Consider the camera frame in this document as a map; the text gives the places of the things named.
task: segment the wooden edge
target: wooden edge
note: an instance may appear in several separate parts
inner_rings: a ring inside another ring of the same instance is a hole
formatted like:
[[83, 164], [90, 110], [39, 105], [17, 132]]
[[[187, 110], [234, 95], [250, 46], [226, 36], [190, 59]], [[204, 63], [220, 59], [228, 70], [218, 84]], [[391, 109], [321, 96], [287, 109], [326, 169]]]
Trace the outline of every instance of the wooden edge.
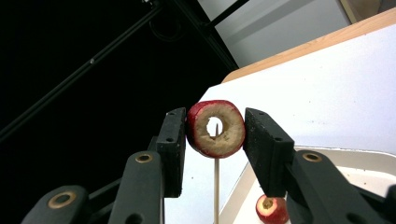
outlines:
[[232, 71], [229, 75], [227, 75], [226, 78], [222, 80], [221, 83], [225, 83], [255, 72], [259, 72], [263, 69], [299, 58], [320, 49], [325, 49], [327, 47], [342, 43], [360, 35], [366, 35], [368, 33], [385, 28], [395, 23], [396, 8], [392, 8], [369, 19], [356, 22], [352, 25], [349, 25], [348, 27], [345, 27], [328, 35], [324, 35], [320, 38], [309, 41], [293, 49], [288, 49], [275, 56], [263, 59], [256, 63], [252, 63], [250, 65]]

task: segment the apple flesh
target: apple flesh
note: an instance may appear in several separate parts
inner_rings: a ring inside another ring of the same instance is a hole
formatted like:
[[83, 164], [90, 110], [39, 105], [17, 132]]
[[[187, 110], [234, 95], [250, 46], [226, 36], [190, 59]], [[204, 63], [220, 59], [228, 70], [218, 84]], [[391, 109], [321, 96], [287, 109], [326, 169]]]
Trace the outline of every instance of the apple flesh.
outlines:
[[256, 203], [256, 213], [265, 224], [285, 224], [289, 220], [284, 198], [269, 198], [263, 194]]
[[[222, 132], [210, 136], [207, 124], [218, 118]], [[208, 158], [227, 158], [238, 151], [245, 141], [245, 122], [238, 108], [226, 100], [202, 101], [187, 113], [186, 135], [190, 146]]]

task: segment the cored apple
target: cored apple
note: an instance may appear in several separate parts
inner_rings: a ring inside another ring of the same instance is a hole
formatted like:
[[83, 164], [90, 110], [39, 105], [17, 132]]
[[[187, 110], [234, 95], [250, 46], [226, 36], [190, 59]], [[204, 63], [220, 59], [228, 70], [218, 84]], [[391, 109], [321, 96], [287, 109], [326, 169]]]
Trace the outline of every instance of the cored apple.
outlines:
[[[207, 124], [211, 118], [221, 121], [222, 131], [211, 136]], [[245, 122], [238, 108], [226, 100], [202, 101], [187, 113], [187, 140], [190, 146], [208, 158], [227, 158], [238, 151], [245, 140]]]
[[263, 194], [256, 203], [256, 213], [265, 224], [285, 224], [289, 220], [286, 200]]

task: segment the white wall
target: white wall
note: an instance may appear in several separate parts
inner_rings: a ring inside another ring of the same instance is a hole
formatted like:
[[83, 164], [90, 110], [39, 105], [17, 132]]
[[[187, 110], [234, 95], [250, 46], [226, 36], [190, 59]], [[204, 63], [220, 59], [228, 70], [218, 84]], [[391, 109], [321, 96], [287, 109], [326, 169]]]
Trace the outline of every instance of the white wall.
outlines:
[[[210, 20], [237, 0], [199, 0]], [[239, 67], [350, 24], [338, 0], [250, 0], [216, 26]]]

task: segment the metal rod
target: metal rod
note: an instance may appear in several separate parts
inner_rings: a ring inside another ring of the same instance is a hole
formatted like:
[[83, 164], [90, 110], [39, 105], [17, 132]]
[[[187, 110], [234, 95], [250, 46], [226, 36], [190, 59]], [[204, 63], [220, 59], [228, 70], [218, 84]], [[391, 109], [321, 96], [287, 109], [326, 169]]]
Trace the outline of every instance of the metal rod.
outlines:
[[236, 0], [230, 7], [225, 9], [223, 12], [221, 12], [215, 19], [213, 19], [207, 27], [212, 28], [218, 25], [221, 21], [224, 21], [228, 16], [233, 14], [238, 8], [240, 8], [242, 5], [244, 5], [248, 0]]
[[219, 59], [226, 69], [230, 72], [238, 69], [239, 66], [233, 59], [233, 55], [224, 48], [213, 34], [212, 28], [207, 27], [209, 22], [203, 23], [203, 21], [198, 17], [198, 15], [189, 6], [188, 1], [185, 0], [166, 0], [166, 5], [174, 9], [176, 14], [179, 16], [181, 21], [186, 22], [186, 27], [190, 29], [192, 35], [196, 35], [198, 40], [201, 42], [203, 47], [210, 50], [211, 55]]

